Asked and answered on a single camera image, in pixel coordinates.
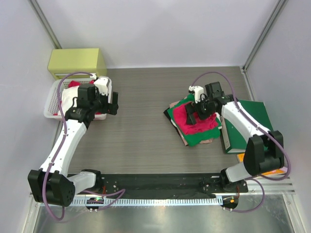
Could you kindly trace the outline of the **green binder folder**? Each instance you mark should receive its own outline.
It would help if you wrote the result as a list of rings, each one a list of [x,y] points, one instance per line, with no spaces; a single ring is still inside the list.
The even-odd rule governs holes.
[[[235,102],[230,102],[225,108],[225,115],[220,116],[222,136],[226,153],[244,153],[248,139],[254,135],[263,135],[256,127],[264,131],[273,131],[272,124],[263,102],[240,100],[239,108]],[[251,124],[238,109],[241,109],[255,125]]]

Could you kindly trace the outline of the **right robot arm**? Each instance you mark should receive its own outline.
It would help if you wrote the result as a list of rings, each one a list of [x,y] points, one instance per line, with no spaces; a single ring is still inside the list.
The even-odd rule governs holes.
[[[247,143],[243,162],[223,169],[220,184],[227,188],[240,181],[284,167],[283,136],[259,124],[240,104],[235,93],[226,95],[219,82],[189,86],[194,101],[185,106],[187,124],[195,125],[197,113],[201,120],[218,113],[228,120]]]

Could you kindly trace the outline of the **left corner aluminium post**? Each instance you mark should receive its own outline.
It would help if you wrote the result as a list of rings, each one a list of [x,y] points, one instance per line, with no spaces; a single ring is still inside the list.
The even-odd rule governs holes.
[[[40,7],[39,3],[37,0],[27,0],[27,2],[30,4],[32,7],[35,15],[37,16],[39,22],[41,23],[43,29],[48,35],[48,38],[50,39],[51,43],[53,44],[55,49],[61,49],[62,46],[57,39],[56,34],[54,33],[48,19],[46,18],[42,8]]]

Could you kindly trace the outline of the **white plastic laundry basket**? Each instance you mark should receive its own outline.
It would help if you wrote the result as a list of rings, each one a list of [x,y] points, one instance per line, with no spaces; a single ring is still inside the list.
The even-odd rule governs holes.
[[[76,78],[76,79],[66,79],[62,82],[61,86],[58,86],[60,81],[57,80],[53,83],[48,94],[48,98],[44,108],[44,116],[46,118],[54,118],[61,120],[61,114],[59,112],[58,97],[60,97],[61,92],[64,88],[67,88],[70,81],[81,81],[83,84],[91,81],[91,78]]]

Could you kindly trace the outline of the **right corner aluminium post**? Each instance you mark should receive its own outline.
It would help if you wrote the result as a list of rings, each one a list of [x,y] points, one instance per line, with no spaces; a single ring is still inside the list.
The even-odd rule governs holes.
[[[287,0],[278,0],[276,2],[276,5],[274,6],[271,14],[269,15],[266,23],[264,24],[264,27],[259,34],[259,37],[257,38],[254,46],[252,47],[244,65],[241,67],[243,73],[247,72],[248,68],[250,67],[252,61],[254,60],[256,54],[264,43],[266,37],[268,36],[269,32],[271,31],[287,2]]]

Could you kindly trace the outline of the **black shirt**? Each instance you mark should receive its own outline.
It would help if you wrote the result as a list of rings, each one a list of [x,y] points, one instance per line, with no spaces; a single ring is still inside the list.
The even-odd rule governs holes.
[[[166,110],[163,112],[163,114],[165,115],[165,117],[166,117],[169,121],[171,121],[171,117],[170,117],[170,115],[168,114],[168,109],[166,109]]]

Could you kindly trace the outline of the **green t-shirt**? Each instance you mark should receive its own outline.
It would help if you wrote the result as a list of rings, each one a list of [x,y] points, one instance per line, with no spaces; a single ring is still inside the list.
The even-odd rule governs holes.
[[[175,123],[174,117],[173,117],[173,109],[182,105],[182,104],[187,104],[189,102],[194,101],[194,96],[192,94],[187,95],[185,98],[179,101],[177,105],[175,105],[172,108],[168,108],[168,114],[170,115],[172,121]],[[216,120],[219,123],[218,129],[214,128],[213,130],[209,130],[205,133],[197,133],[197,134],[191,134],[191,135],[185,135],[182,133],[184,139],[187,141],[190,147],[194,147],[198,145],[202,140],[209,140],[209,139],[216,139],[220,136],[220,127],[222,126],[220,120],[219,120],[219,115],[216,114]]]

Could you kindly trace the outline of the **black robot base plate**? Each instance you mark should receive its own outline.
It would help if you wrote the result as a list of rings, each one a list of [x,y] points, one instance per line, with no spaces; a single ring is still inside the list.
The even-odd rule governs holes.
[[[125,189],[123,199],[207,199],[217,194],[247,193],[246,181],[224,185],[219,173],[102,174],[102,182],[88,190],[114,193]]]

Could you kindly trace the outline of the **yellow-green box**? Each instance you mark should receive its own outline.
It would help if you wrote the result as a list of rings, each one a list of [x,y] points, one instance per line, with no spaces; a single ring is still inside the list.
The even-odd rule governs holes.
[[[48,71],[56,80],[77,71],[95,73],[97,76],[107,75],[104,56],[99,48],[54,49]]]

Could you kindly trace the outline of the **pink red t-shirt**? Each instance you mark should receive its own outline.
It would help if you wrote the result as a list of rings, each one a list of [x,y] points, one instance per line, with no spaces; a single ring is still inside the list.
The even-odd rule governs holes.
[[[216,114],[212,114],[210,117],[201,120],[197,112],[193,113],[196,123],[194,125],[187,124],[187,112],[185,108],[186,104],[182,104],[173,109],[173,117],[175,124],[180,131],[185,135],[205,133],[214,128],[218,129],[219,123],[216,120]]]

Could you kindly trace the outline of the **aluminium frame rail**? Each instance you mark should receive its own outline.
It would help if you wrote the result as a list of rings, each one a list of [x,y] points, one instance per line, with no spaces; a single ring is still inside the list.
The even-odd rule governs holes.
[[[259,179],[260,184],[257,184],[255,181],[246,181],[248,192],[249,194],[260,194],[261,188],[263,187],[267,194],[286,194],[286,193],[294,193],[294,187],[290,179],[285,179],[279,182],[273,182],[266,179]],[[102,178],[98,178],[95,182],[95,187],[99,186],[102,182]]]

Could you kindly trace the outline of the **red t-shirt in basket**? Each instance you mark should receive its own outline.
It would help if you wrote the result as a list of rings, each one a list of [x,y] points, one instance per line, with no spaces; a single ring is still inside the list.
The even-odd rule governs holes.
[[[91,80],[91,81],[87,82],[86,84],[93,84],[93,82],[94,82],[94,80]],[[74,87],[74,86],[80,86],[82,84],[83,83],[81,81],[70,81],[68,86],[67,86],[67,88]],[[111,94],[108,96],[108,102],[109,103],[111,102]]]

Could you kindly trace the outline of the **corner aluminium post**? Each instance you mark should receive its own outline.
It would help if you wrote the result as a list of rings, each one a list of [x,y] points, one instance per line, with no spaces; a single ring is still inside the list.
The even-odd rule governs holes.
[[[264,27],[259,34],[259,37],[257,38],[254,46],[252,47],[244,65],[241,67],[243,73],[247,72],[248,68],[250,67],[252,61],[254,60],[256,54],[264,43],[266,37],[268,36],[269,32],[271,31],[287,2],[287,0],[278,0],[276,2],[276,5],[274,6],[271,14],[269,15],[266,23],[264,24]]]
[[[56,34],[54,33],[48,19],[46,18],[42,8],[40,7],[39,3],[37,0],[27,0],[27,2],[30,4],[32,7],[35,15],[37,16],[39,22],[41,23],[43,29],[48,35],[48,38],[50,39],[51,43],[53,44],[55,49],[61,49],[62,46],[57,39]]]

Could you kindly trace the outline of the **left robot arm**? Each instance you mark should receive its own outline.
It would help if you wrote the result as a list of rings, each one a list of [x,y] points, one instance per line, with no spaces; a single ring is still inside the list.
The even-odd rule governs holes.
[[[29,172],[28,182],[35,201],[68,207],[76,194],[102,188],[100,171],[84,169],[69,177],[68,169],[96,113],[116,115],[118,108],[118,93],[112,91],[107,78],[78,86],[78,94],[65,113],[62,134],[40,169]]]

